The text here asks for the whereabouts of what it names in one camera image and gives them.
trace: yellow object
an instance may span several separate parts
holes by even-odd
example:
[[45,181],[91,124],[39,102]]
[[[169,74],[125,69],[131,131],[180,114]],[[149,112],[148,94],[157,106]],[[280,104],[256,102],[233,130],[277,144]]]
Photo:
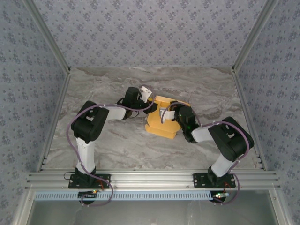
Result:
[[167,107],[171,102],[177,101],[168,97],[156,96],[154,103],[157,104],[157,110],[149,113],[146,124],[146,131],[151,134],[159,135],[162,137],[167,137],[173,139],[180,130],[180,125],[176,121],[165,120],[161,123],[161,118],[159,116],[160,107]]

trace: marble surface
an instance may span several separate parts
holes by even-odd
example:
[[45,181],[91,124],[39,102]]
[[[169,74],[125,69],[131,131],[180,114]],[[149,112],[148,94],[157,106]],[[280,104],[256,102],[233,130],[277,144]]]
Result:
[[[246,120],[230,72],[210,67],[72,68],[55,135],[43,168],[74,168],[75,153],[66,139],[66,126],[87,100],[116,103],[129,86],[149,85],[157,95],[189,102],[201,123],[235,118],[246,130]],[[188,143],[179,131],[167,139],[145,131],[146,115],[110,120],[96,140],[97,168],[207,169],[220,152],[213,141]],[[73,132],[72,141],[76,143]],[[238,165],[258,167],[252,149]]]

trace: wall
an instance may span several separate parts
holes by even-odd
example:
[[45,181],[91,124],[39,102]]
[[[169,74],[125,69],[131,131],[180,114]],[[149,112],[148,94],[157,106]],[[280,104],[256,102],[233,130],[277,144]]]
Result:
[[281,0],[239,72],[271,170],[300,224],[300,2]]
[[35,0],[71,67],[234,63],[265,0]]
[[64,72],[21,0],[0,1],[0,224],[34,171]]

